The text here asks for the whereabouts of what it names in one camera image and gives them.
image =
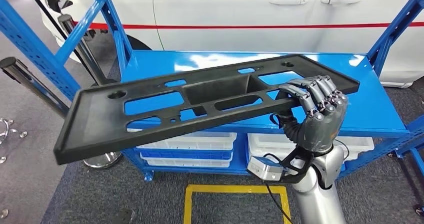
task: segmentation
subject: black cable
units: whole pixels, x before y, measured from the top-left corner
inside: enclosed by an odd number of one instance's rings
[[[281,160],[278,158],[278,157],[276,157],[274,154],[271,154],[271,153],[267,153],[267,154],[265,154],[264,155],[264,157],[267,157],[267,156],[272,156],[272,157],[274,157],[279,163],[281,163]]]
[[[286,212],[283,210],[283,208],[280,206],[280,204],[278,203],[278,201],[273,196],[273,193],[271,192],[271,189],[270,189],[270,186],[268,185],[268,183],[265,182],[265,185],[266,185],[266,187],[268,189],[269,195],[271,196],[272,200],[274,201],[274,203],[276,204],[276,206],[278,207],[278,209],[280,209],[281,213],[287,218],[287,220],[291,224],[293,224],[292,219],[290,219],[290,217],[286,214]]]
[[[45,8],[45,6],[41,3],[41,1],[40,0],[34,0],[36,3],[37,3],[37,5],[40,7],[40,9],[44,12],[44,14],[47,16],[47,18],[50,20],[50,22],[54,25],[54,27],[56,28],[56,30],[59,32],[59,34],[62,36],[62,38],[64,39],[64,40],[66,40],[67,39],[67,36],[65,35],[65,33],[62,31],[62,29],[59,27],[59,25],[56,23],[56,21],[53,19],[53,17],[52,17],[52,15],[47,11],[47,9]],[[89,68],[87,67],[87,65],[84,63],[84,61],[82,60],[82,58],[81,58],[81,55],[76,51],[76,50],[74,50],[73,51],[74,53],[75,53],[75,55],[76,55],[76,57],[80,60],[80,62],[81,62],[81,64],[82,64],[82,66],[84,66],[84,68],[87,70],[87,72],[90,74],[90,76],[92,77],[92,79],[94,80],[94,82],[96,83],[96,84],[98,84],[97,83],[97,81],[96,81],[96,79],[94,78],[94,76],[93,76],[93,74],[90,72],[90,70],[89,70]]]
[[[337,140],[337,139],[335,139],[335,141],[337,141],[337,142],[339,142],[340,144],[344,145],[344,146],[346,147],[346,150],[348,150],[346,157],[343,159],[343,160],[346,160],[346,159],[349,157],[349,155],[351,154],[351,152],[350,152],[349,148],[348,148],[348,147],[347,147],[347,145],[346,145],[346,144],[344,144],[343,142],[341,142],[341,141],[339,141],[339,140]]]

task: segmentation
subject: blue shelf top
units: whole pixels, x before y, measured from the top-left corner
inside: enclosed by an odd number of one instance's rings
[[[198,70],[221,65],[229,65],[258,59],[285,55],[274,52],[195,52],[195,51],[133,51],[131,59],[122,73],[122,81],[132,81],[154,76],[167,75],[179,71]],[[368,59],[361,54],[299,53],[340,71],[360,81],[359,91],[349,94],[349,106],[340,135],[369,137],[398,137],[408,131],[398,116],[393,104],[374,73]],[[262,78],[269,84],[284,83],[300,78],[294,72],[268,75]],[[126,113],[140,113],[158,105],[178,103],[180,96],[166,96],[157,102],[132,101],[125,105]],[[305,114],[301,107],[294,108],[299,121]],[[146,128],[155,121],[133,122],[131,128]],[[282,133],[272,124],[268,115],[255,117],[210,129],[210,131],[244,133]]]

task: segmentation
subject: yellow floor marking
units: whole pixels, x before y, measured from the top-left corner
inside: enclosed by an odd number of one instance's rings
[[[287,192],[284,186],[271,185],[269,186],[272,193],[280,195],[281,206],[284,212],[290,217],[290,209],[288,204]],[[188,185],[185,191],[185,202],[184,202],[184,219],[183,224],[191,224],[191,196],[193,192],[210,192],[210,193],[268,193],[266,186],[264,185]],[[288,223],[286,217],[284,217],[284,223]]]

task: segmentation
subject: car body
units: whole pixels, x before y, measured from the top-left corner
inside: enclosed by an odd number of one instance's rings
[[[75,21],[94,0],[67,1],[54,10],[42,0],[53,18],[70,14]],[[310,53],[366,53],[407,1],[112,0],[136,49]],[[43,14],[42,20],[62,45]],[[101,14],[90,27],[107,29]],[[394,43],[380,77],[384,85],[405,88],[424,76],[423,27],[421,14]]]

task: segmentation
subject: black plastic panel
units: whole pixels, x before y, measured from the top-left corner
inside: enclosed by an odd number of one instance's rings
[[[239,73],[246,68],[254,71]],[[287,71],[303,77],[329,75],[345,94],[359,88],[358,81],[301,55],[92,87],[78,91],[73,100],[54,147],[57,162],[70,163],[298,106],[291,98],[269,97],[267,92],[277,90],[278,85],[268,85],[259,78]],[[167,87],[178,80],[186,84]],[[124,113],[125,102],[172,92],[181,94],[182,104],[134,115]],[[249,105],[259,98],[261,103]],[[186,109],[193,109],[198,118],[181,120],[180,111]],[[128,123],[151,117],[159,118],[160,125],[127,132]]]

